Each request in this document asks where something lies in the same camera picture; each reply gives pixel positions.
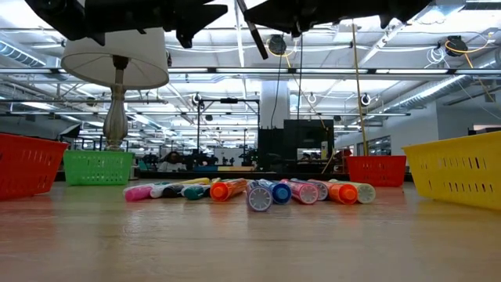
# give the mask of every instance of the plastic basket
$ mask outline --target plastic basket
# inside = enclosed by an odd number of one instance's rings
[[[352,182],[400,187],[404,183],[405,156],[348,157],[348,170]]]
[[[67,151],[64,170],[69,185],[124,185],[131,172],[132,153]]]
[[[501,132],[403,148],[423,197],[501,209]]]
[[[0,134],[0,201],[49,192],[67,143]]]

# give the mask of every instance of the orange marker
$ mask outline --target orange marker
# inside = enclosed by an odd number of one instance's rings
[[[354,204],[357,201],[359,193],[357,188],[352,184],[344,183],[329,183],[327,181],[319,181],[310,179],[309,182],[318,182],[326,185],[329,189],[329,198],[341,204]]]
[[[211,198],[214,201],[226,201],[230,197],[242,193],[246,188],[247,180],[245,179],[216,182],[211,187]]]

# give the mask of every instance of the red basket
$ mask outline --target red basket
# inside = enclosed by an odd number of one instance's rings
[[[404,183],[405,162],[405,156],[349,157],[350,181],[400,187]]]
[[[49,192],[66,143],[0,134],[0,201]]]

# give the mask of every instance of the pink marker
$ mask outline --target pink marker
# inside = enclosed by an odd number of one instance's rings
[[[150,198],[150,192],[153,189],[151,184],[129,187],[124,190],[126,201],[140,201]]]

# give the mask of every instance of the black cable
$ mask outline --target black cable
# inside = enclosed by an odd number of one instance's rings
[[[282,58],[283,58],[283,56],[280,56],[279,77],[277,78],[277,81],[276,81],[275,106],[273,107],[272,120],[269,122],[270,129],[273,129],[273,118],[275,117],[276,104],[279,101],[280,71],[281,71],[281,67],[282,67]]]
[[[301,56],[299,62],[299,95],[297,96],[297,120],[296,120],[296,150],[299,147],[299,106],[301,105],[301,83],[303,82],[303,35],[301,36]]]

